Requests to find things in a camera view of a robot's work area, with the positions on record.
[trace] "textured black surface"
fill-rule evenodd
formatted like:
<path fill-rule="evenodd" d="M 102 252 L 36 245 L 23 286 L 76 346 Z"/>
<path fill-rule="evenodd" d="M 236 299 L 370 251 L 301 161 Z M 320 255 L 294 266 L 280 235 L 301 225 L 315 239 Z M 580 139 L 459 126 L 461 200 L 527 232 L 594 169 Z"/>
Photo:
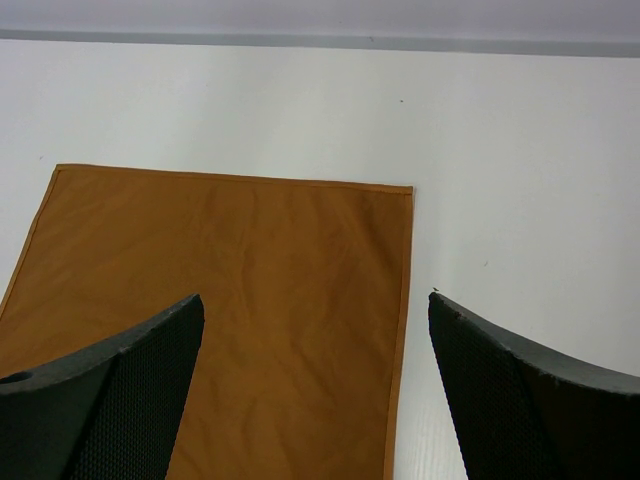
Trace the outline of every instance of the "textured black surface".
<path fill-rule="evenodd" d="M 0 382 L 0 479 L 165 477 L 204 326 L 191 296 Z"/>
<path fill-rule="evenodd" d="M 640 379 L 432 294 L 429 330 L 470 479 L 640 478 Z"/>

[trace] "brown cloth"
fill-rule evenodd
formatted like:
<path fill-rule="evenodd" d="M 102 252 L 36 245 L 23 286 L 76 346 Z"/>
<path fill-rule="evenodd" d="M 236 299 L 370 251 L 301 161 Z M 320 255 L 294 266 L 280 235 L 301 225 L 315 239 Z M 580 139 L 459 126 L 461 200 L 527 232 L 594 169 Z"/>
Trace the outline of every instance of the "brown cloth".
<path fill-rule="evenodd" d="M 61 165 L 0 305 L 0 377 L 191 293 L 168 477 L 391 480 L 412 189 Z"/>

